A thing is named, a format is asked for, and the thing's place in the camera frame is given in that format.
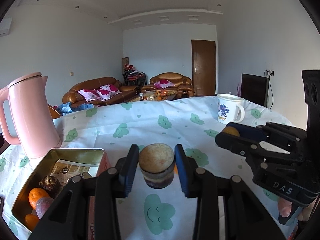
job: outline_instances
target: tablecloth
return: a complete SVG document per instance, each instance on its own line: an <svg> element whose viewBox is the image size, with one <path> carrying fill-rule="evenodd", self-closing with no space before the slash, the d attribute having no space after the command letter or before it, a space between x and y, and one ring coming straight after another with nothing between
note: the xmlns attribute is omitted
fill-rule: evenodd
<svg viewBox="0 0 320 240"><path fill-rule="evenodd" d="M292 125L285 117L263 106L246 100L243 106L243 124L257 126L276 122ZM217 97L103 106L67 114L55 119L54 123L63 140L62 147L104 148L111 165L125 157L132 144L139 145L140 149L156 142L172 148L182 144L187 156L195 158L200 167L214 175L225 178L239 175L270 214L278 217L278 197L252 182L252 171L242 156L215 144L215 136L225 127L217 121ZM15 235L23 240L30 232L12 216L11 208L39 161L28 159L21 146L9 146L0 156L0 196L5 199L3 217ZM146 212L150 207L151 214ZM168 187L152 189L146 185L138 167L132 192L128 198L117 200L117 209L122 239L192 239L196 199L184 196L177 174ZM294 227L278 225L285 236L289 236Z"/></svg>

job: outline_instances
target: wall outlet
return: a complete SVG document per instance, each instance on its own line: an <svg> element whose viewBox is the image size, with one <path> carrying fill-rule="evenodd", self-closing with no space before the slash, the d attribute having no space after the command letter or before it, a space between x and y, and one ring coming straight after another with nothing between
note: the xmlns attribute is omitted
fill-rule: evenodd
<svg viewBox="0 0 320 240"><path fill-rule="evenodd" d="M269 78L270 76L274 76L274 70L267 69L264 73L266 73L266 77Z"/></svg>

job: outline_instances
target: cupcake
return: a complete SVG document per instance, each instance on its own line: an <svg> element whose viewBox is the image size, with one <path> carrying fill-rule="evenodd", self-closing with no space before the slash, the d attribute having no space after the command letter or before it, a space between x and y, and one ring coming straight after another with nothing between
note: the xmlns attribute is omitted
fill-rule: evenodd
<svg viewBox="0 0 320 240"><path fill-rule="evenodd" d="M164 188L174 176L174 152L164 143L154 143L143 148L139 154L139 165L147 185Z"/></svg>

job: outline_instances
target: pink kettle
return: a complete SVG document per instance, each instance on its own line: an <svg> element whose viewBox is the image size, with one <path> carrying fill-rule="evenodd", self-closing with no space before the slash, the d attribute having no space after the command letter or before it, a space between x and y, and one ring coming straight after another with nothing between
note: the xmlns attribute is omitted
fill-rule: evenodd
<svg viewBox="0 0 320 240"><path fill-rule="evenodd" d="M21 144L30 159L43 157L61 141L53 124L44 88L48 77L40 72L22 76L0 90L0 125L6 141ZM9 101L18 137L9 133L3 103Z"/></svg>

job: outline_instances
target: human hand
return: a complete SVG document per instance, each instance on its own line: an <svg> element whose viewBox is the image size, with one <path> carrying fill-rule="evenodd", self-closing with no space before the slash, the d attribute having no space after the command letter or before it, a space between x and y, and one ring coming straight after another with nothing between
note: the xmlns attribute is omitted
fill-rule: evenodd
<svg viewBox="0 0 320 240"><path fill-rule="evenodd" d="M308 207L304 208L302 210L302 212L297 216L298 220L301 221L308 221L312 212L312 209L314 207L314 205L316 204L316 200L315 199L311 205L309 205ZM283 217L288 217L291 213L291 206L292 203L288 200L285 200L283 198L279 198L278 200L278 210L281 216Z"/></svg>

